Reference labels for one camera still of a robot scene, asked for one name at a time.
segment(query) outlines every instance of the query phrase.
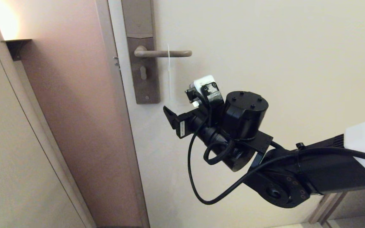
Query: cable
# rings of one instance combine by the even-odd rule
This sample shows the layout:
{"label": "cable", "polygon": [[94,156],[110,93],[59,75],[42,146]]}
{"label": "cable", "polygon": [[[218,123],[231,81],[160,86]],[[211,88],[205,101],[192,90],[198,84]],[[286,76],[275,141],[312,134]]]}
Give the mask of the cable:
{"label": "cable", "polygon": [[268,161],[264,162],[263,164],[261,164],[259,166],[256,166],[254,169],[250,170],[245,175],[243,175],[239,180],[237,180],[233,185],[231,185],[228,189],[226,189],[223,193],[221,193],[215,199],[205,200],[198,194],[198,191],[195,188],[194,181],[192,179],[192,173],[191,173],[191,150],[192,150],[192,145],[194,143],[194,140],[197,136],[198,131],[202,128],[202,126],[204,125],[205,122],[206,122],[206,120],[198,127],[197,131],[195,131],[193,137],[191,138],[191,142],[189,144],[189,147],[188,147],[188,175],[189,175],[189,180],[191,182],[191,187],[194,191],[195,196],[197,197],[197,199],[200,202],[202,202],[203,204],[206,204],[206,205],[212,205],[212,204],[215,204],[215,203],[219,202],[221,199],[225,198],[229,193],[231,193],[233,190],[235,190],[247,178],[249,178],[254,173],[258,172],[259,170],[261,170],[265,167],[268,167],[269,165],[271,165],[273,163],[276,163],[276,162],[279,162],[279,161],[282,161],[282,160],[285,160],[285,159],[289,159],[289,158],[294,158],[294,157],[298,156],[298,154],[300,154],[300,155],[311,155],[311,154],[315,154],[315,153],[326,153],[326,154],[338,154],[338,155],[343,155],[343,156],[353,156],[353,157],[359,157],[359,158],[365,159],[365,153],[363,153],[363,152],[356,151],[356,150],[339,148],[339,147],[315,147],[315,148],[310,148],[310,149],[304,149],[304,150],[301,150],[299,153],[291,153],[291,154],[288,154],[288,155],[277,157],[277,158],[268,160]]}
{"label": "cable", "polygon": [[[217,145],[223,145],[223,146],[225,146],[225,149],[222,152],[220,152],[216,157],[209,159],[210,151],[212,150],[212,148],[214,146],[217,146]],[[208,164],[214,165],[214,164],[222,161],[223,159],[225,159],[229,155],[229,153],[234,149],[235,145],[236,145],[236,143],[234,140],[230,140],[229,143],[227,143],[227,144],[225,142],[218,142],[218,141],[213,142],[205,150],[204,160]]]}
{"label": "cable", "polygon": [[280,144],[278,144],[274,141],[271,141],[270,145],[273,146],[276,149],[284,149],[284,147],[282,147]]}
{"label": "cable", "polygon": [[209,102],[205,99],[205,97],[200,94],[199,92],[195,91],[194,95],[196,95],[198,97],[198,99],[201,101],[201,103],[209,110]]}

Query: wooden trim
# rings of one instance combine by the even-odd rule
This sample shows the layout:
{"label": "wooden trim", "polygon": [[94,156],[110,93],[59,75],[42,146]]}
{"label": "wooden trim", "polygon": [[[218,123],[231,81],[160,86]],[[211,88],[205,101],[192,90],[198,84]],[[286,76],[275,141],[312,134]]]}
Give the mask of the wooden trim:
{"label": "wooden trim", "polygon": [[325,195],[320,201],[318,207],[313,211],[312,215],[308,219],[310,224],[319,222],[324,224],[327,219],[332,215],[333,211],[336,210],[340,202],[346,196],[347,192],[332,193]]}
{"label": "wooden trim", "polygon": [[[100,27],[101,27],[103,43],[104,43],[105,49],[106,49],[108,67],[110,68],[110,72],[113,76],[114,82],[117,85],[120,85],[123,90],[121,72],[120,72],[119,68],[117,68],[117,66],[115,65],[117,63],[117,59],[114,59],[114,57],[118,56],[118,53],[116,50],[116,45],[120,45],[120,43],[117,42],[115,45],[116,40],[113,35],[113,29],[112,29],[113,24],[112,24],[112,18],[111,18],[110,10],[109,10],[109,3],[108,3],[108,0],[96,0],[95,3],[97,5],[97,12],[98,12],[98,18],[99,18]],[[123,22],[122,8],[120,8],[119,10],[120,10],[120,12],[119,12],[120,15],[116,15],[116,18],[117,19],[122,18],[122,22]],[[125,101],[125,107],[127,107],[125,94],[123,94],[123,96],[124,96],[124,101]],[[125,143],[131,145],[131,149],[127,151],[127,155],[128,155],[128,160],[129,160],[128,163],[129,163],[129,167],[130,167],[130,171],[131,171],[131,175],[132,175],[132,179],[133,179],[132,180],[133,187],[136,192],[136,199],[137,199],[137,203],[138,203],[140,218],[142,220],[143,228],[150,228],[149,217],[148,217],[147,209],[146,209],[146,201],[145,201],[144,193],[143,193],[142,180],[140,179],[138,158],[136,156],[135,143],[133,141],[132,127],[130,126],[130,122],[129,122],[128,131],[124,132],[124,134],[127,135],[128,139],[129,139]]]}
{"label": "wooden trim", "polygon": [[326,221],[327,228],[341,228],[335,220]]}
{"label": "wooden trim", "polygon": [[328,222],[325,222],[324,224],[322,224],[322,227],[323,227],[323,228],[332,228],[332,227],[330,226],[330,224],[328,224]]}

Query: light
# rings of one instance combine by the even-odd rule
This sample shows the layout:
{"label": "light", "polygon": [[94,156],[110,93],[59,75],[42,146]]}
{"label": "light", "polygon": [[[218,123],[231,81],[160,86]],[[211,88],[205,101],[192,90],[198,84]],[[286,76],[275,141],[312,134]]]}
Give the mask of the light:
{"label": "light", "polygon": [[0,30],[4,40],[16,39],[19,32],[18,18],[4,0],[0,0]]}

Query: pink wall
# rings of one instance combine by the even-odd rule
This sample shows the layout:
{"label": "pink wall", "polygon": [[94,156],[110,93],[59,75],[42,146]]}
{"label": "pink wall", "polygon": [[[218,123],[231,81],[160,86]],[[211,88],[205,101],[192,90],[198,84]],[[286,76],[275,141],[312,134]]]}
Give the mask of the pink wall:
{"label": "pink wall", "polygon": [[134,150],[120,76],[110,74],[95,1],[8,0],[22,62],[98,226],[141,226],[127,151]]}

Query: metal plate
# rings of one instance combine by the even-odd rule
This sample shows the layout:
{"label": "metal plate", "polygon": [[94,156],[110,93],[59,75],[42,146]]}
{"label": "metal plate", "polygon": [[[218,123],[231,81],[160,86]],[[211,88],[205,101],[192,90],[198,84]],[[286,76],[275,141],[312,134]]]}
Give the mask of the metal plate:
{"label": "metal plate", "polygon": [[[139,45],[145,46],[148,50],[154,50],[154,39],[153,37],[144,39],[128,37],[127,40],[136,103],[158,104],[160,102],[160,90],[156,58],[138,58],[133,53]],[[147,78],[145,80],[140,75],[140,68],[142,66],[146,67]]]}

